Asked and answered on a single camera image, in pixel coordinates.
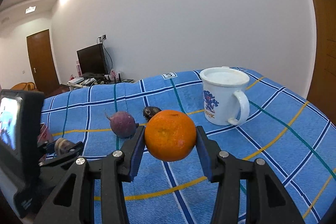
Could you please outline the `purple sugarcane piece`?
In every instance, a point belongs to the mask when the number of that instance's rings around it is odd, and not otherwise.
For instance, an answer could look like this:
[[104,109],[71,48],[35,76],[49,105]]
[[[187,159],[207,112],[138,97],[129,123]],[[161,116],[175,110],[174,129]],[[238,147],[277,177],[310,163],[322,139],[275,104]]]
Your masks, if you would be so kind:
[[54,145],[55,155],[56,156],[64,155],[68,153],[74,146],[75,146],[75,143],[65,138],[59,138],[56,140],[55,145]]

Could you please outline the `pink metal tin box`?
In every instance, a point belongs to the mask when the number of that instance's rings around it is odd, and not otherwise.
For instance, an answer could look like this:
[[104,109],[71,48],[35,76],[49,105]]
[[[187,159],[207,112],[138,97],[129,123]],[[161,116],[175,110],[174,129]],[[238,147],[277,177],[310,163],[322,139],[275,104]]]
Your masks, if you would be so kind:
[[45,142],[52,143],[54,138],[49,131],[49,128],[45,123],[40,124],[40,133],[38,135],[38,144],[43,144]]

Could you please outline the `white printed mug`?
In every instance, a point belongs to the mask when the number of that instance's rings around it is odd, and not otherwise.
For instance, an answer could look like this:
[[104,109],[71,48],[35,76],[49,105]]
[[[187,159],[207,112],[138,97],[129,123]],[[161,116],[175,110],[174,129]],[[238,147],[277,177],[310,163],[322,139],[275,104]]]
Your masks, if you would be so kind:
[[250,112],[245,94],[249,76],[229,67],[203,69],[199,75],[206,119],[219,126],[245,123]]

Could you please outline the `dark shrivelled small fruit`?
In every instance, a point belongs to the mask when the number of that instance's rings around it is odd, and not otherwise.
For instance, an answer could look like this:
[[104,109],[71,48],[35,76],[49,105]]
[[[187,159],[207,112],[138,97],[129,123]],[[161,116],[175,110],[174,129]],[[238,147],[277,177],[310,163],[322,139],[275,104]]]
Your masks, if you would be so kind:
[[146,106],[143,109],[143,116],[147,121],[150,121],[157,113],[159,113],[161,109],[155,106]]

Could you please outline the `large orange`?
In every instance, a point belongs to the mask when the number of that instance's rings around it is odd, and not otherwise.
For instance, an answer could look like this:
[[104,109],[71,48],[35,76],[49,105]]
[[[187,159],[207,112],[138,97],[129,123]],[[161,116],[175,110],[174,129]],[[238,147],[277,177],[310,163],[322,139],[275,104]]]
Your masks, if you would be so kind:
[[147,123],[145,144],[149,153],[161,161],[179,161],[193,150],[197,130],[193,120],[180,111],[162,110]]

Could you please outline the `black television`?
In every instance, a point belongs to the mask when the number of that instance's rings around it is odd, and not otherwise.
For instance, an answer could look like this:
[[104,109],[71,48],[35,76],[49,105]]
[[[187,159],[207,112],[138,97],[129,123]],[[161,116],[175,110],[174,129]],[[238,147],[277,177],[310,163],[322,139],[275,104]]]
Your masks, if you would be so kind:
[[78,50],[77,57],[83,75],[87,73],[108,74],[108,66],[101,43]]

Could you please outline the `brown leather sofa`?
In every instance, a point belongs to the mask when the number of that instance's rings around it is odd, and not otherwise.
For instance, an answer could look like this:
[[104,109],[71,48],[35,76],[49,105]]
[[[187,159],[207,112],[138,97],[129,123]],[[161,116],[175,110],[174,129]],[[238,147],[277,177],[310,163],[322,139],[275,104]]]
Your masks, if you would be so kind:
[[35,91],[37,90],[37,88],[33,82],[27,82],[27,83],[18,83],[14,85],[11,88],[11,90]]

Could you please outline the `purple round passion fruit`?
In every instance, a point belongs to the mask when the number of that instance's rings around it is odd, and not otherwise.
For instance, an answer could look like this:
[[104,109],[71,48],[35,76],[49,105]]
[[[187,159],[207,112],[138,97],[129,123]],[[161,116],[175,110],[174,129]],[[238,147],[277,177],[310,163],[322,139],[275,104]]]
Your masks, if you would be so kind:
[[109,120],[111,130],[120,138],[133,136],[139,126],[134,118],[125,111],[117,111],[110,117],[105,113],[105,116]]

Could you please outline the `white tv stand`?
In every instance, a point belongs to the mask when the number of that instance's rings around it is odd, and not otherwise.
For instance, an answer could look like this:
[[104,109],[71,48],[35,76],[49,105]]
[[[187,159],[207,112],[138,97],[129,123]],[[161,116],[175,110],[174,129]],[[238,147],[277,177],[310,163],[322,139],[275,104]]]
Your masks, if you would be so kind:
[[98,78],[84,78],[84,77],[75,77],[70,79],[65,86],[68,86],[70,90],[81,89],[81,88],[89,88],[94,85],[111,85],[111,84],[119,84],[119,83],[133,83],[133,79],[122,79],[121,76],[117,76],[114,78],[110,78],[109,75],[98,77]]

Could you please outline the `brown wooden door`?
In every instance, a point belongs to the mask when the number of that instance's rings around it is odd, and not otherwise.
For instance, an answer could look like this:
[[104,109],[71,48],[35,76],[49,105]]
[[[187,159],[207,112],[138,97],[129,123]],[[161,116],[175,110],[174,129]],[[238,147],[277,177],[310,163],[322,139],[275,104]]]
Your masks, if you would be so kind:
[[26,40],[36,87],[47,96],[60,86],[51,50],[49,29],[30,35]]

